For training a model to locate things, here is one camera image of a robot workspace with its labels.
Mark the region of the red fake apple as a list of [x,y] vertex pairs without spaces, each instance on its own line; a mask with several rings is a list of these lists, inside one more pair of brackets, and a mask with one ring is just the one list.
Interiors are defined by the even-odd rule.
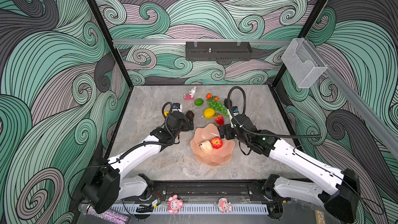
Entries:
[[223,146],[223,141],[220,137],[215,137],[210,141],[213,149],[220,149]]

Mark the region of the yellow fake lemon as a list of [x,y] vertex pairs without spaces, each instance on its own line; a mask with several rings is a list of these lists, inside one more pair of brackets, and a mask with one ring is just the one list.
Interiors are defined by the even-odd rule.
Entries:
[[216,112],[213,108],[207,108],[204,113],[203,116],[207,119],[211,119],[215,116]]

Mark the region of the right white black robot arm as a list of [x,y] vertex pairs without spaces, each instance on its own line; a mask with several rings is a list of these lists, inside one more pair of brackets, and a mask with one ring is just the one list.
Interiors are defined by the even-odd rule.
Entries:
[[339,221],[354,223],[360,202],[358,174],[351,170],[334,168],[312,158],[285,141],[285,136],[269,130],[259,130],[246,116],[232,106],[232,92],[243,88],[234,86],[225,100],[230,123],[219,127],[221,138],[236,139],[248,147],[244,155],[257,153],[279,161],[304,175],[305,179],[287,179],[272,174],[265,181],[262,191],[271,205],[267,211],[272,219],[282,217],[283,202],[292,199],[323,208]]

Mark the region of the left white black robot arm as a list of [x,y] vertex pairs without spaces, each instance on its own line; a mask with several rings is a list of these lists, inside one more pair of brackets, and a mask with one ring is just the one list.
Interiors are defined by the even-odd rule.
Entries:
[[126,176],[146,159],[177,144],[181,132],[194,129],[192,111],[183,113],[178,105],[171,102],[168,105],[171,111],[163,115],[163,123],[142,142],[114,157],[97,159],[92,166],[83,169],[79,190],[84,197],[84,204],[102,214],[117,201],[129,197],[144,200],[151,197],[153,182],[146,175],[139,174],[133,178]]

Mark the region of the red fake strawberry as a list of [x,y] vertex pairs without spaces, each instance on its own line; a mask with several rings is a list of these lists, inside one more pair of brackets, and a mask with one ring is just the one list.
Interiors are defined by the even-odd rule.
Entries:
[[216,115],[214,121],[217,125],[224,125],[224,117],[222,115]]

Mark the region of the green fake grape bunch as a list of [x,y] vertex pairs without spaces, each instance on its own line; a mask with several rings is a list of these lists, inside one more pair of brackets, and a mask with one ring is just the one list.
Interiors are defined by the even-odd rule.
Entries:
[[229,116],[227,107],[221,101],[210,99],[207,101],[207,104],[215,111],[217,115]]

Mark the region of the dark fake avocado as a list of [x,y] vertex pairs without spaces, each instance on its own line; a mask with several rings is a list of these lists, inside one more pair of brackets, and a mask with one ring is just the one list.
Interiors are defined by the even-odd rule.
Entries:
[[227,109],[229,109],[229,107],[230,107],[230,105],[231,105],[231,100],[225,99],[225,100],[224,100],[224,105],[225,105],[225,107],[226,107]]

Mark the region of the green fake lime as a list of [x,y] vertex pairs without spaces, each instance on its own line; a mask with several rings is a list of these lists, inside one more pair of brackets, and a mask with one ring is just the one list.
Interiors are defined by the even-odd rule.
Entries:
[[196,99],[196,100],[194,101],[194,104],[195,104],[196,106],[201,106],[201,105],[204,104],[204,101],[203,101],[202,99]]

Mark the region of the white rabbit figurine pink base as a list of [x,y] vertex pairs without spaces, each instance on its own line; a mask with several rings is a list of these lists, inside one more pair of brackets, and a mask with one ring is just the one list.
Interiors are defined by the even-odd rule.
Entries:
[[196,93],[196,87],[192,88],[189,93],[184,95],[185,100],[194,100],[194,96]]

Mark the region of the pink cartoon figurine right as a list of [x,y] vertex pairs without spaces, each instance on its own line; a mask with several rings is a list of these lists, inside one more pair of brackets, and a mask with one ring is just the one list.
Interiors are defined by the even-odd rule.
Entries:
[[227,198],[220,198],[217,207],[221,213],[231,213],[232,205]]

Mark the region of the pink cartoon figurine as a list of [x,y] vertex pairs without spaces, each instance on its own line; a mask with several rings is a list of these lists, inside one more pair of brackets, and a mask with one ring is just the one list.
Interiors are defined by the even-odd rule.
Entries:
[[217,207],[221,213],[231,213],[232,205],[227,198],[220,198]]
[[183,201],[178,199],[178,195],[173,195],[168,199],[168,212],[170,214],[178,214],[179,210],[183,208]]

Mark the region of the pink cartoon figurine left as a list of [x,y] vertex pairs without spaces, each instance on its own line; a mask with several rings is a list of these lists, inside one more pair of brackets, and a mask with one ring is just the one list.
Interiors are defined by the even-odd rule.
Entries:
[[178,214],[179,210],[183,208],[183,201],[178,199],[178,195],[173,195],[168,199],[168,212],[170,214]]

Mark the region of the purple glitter cylinder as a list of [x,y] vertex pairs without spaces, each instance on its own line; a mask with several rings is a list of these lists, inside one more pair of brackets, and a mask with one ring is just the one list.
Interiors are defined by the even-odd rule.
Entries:
[[78,210],[84,216],[93,216],[105,221],[108,221],[112,224],[128,224],[130,221],[130,217],[127,215],[120,214],[114,210],[108,209],[105,212],[99,214],[94,208],[88,203],[81,203],[78,206]]

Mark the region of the black perforated wall tray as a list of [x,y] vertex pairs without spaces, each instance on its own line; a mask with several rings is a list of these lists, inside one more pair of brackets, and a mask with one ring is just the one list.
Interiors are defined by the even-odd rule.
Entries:
[[190,41],[185,48],[187,61],[215,61],[221,65],[249,61],[253,54],[250,43],[241,41]]

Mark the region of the clear acrylic wall box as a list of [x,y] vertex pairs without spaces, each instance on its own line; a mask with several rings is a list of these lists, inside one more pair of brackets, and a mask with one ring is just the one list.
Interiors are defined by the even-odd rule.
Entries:
[[298,88],[310,88],[327,70],[316,46],[305,38],[294,38],[285,50],[282,61]]

